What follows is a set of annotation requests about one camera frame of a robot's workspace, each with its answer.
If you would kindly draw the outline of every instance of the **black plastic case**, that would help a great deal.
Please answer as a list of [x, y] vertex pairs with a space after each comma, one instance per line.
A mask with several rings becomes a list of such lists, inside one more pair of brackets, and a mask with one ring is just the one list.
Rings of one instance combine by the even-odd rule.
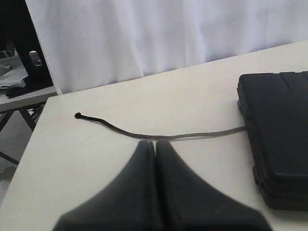
[[308, 72], [242, 75], [238, 95], [265, 203], [308, 210]]

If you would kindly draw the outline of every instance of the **cable end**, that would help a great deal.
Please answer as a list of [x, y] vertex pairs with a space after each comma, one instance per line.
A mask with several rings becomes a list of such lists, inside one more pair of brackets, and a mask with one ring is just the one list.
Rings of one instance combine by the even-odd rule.
[[77, 112], [77, 113], [75, 114], [75, 118], [76, 118], [76, 119], [80, 119], [80, 118], [81, 118], [81, 113], [80, 113], [80, 112]]

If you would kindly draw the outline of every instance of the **table surface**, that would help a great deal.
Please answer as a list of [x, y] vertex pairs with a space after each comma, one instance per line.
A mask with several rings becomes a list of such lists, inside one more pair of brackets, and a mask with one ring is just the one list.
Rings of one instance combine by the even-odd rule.
[[40, 89], [28, 94], [9, 99], [4, 92], [0, 92], [0, 113], [28, 105], [47, 101], [51, 96], [57, 95], [54, 86]]
[[[304, 71], [307, 60], [308, 40], [49, 98], [0, 207], [0, 230], [50, 231], [130, 158], [138, 140], [74, 119], [76, 112], [145, 134], [234, 128], [244, 124], [236, 105], [241, 74]], [[308, 212], [264, 204], [246, 132], [172, 145], [204, 180], [261, 211], [274, 230], [307, 230]]]

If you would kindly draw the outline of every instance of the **white fabric backdrop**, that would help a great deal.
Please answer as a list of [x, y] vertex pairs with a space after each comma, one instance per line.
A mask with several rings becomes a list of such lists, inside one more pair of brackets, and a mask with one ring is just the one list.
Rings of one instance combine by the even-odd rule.
[[307, 0], [26, 0], [58, 93], [308, 39]]

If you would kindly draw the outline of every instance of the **curtain fold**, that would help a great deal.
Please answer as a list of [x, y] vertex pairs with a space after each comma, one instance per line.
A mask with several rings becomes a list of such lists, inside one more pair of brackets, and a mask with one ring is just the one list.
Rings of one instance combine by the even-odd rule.
[[58, 93], [308, 39], [306, 0], [26, 0]]

